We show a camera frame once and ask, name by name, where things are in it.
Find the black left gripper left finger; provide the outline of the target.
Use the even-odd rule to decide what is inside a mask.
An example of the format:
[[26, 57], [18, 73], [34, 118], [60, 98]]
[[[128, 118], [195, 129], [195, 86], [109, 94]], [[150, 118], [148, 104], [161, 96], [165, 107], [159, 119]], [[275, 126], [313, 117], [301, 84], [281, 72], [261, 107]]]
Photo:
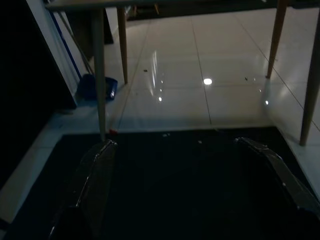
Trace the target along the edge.
[[52, 221], [48, 240], [98, 240], [117, 148], [118, 144], [108, 139], [82, 157]]

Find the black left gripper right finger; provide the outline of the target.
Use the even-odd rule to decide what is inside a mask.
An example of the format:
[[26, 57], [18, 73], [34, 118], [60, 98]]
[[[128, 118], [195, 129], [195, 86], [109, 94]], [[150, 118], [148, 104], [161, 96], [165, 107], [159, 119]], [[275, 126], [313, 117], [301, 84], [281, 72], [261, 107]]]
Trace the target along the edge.
[[268, 146], [246, 137], [235, 139], [253, 190], [267, 212], [284, 225], [320, 225], [320, 202]]

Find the black floor mat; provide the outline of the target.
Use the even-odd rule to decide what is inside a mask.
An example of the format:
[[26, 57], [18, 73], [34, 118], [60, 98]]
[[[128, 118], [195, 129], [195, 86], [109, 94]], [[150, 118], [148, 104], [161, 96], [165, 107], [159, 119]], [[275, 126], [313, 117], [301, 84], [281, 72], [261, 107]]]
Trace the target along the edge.
[[[235, 143], [241, 137], [277, 153], [314, 195], [275, 127], [111, 134], [117, 150], [97, 240], [320, 240], [320, 225], [281, 225], [267, 212]], [[49, 240], [73, 173], [99, 143], [97, 134], [58, 141], [3, 240]]]

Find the light wood table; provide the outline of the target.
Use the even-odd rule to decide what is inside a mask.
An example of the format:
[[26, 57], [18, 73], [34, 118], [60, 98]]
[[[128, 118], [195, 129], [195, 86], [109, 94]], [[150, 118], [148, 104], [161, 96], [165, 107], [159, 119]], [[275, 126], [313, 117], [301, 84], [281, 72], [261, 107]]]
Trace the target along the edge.
[[[104, 17], [106, 8], [116, 8], [118, 16], [118, 31], [120, 37], [120, 52], [123, 70], [127, 70], [127, 38], [125, 24], [125, 7], [133, 5], [152, 5], [157, 3], [176, 4], [188, 3], [193, 0], [53, 0], [46, 4], [50, 12], [76, 12], [87, 11], [90, 13], [92, 25], [92, 43], [94, 55], [94, 70], [96, 79], [97, 109], [100, 138], [106, 138], [106, 83], [105, 83], [105, 59], [104, 59]], [[314, 43], [308, 72], [303, 118], [299, 145], [305, 146], [308, 140], [310, 127], [313, 122], [315, 106], [320, 90], [320, 4], [318, 5], [317, 25], [314, 35]]]

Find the blue-handled broom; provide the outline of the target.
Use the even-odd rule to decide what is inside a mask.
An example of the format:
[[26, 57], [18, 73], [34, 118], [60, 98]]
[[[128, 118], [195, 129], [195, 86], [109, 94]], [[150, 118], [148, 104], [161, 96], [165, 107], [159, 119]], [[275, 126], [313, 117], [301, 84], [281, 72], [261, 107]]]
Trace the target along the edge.
[[61, 61], [64, 62], [65, 66], [63, 69], [67, 75], [66, 82], [70, 88], [75, 88], [78, 85], [79, 80], [82, 79], [82, 76], [79, 72], [77, 64], [73, 58], [72, 52], [70, 51], [70, 48], [64, 36], [64, 30], [67, 31], [69, 29], [69, 26], [64, 24], [65, 19], [63, 18], [63, 16], [59, 15], [59, 12], [55, 14], [49, 11], [48, 13], [57, 32], [57, 41], [61, 48], [61, 54], [63, 55], [63, 60]]

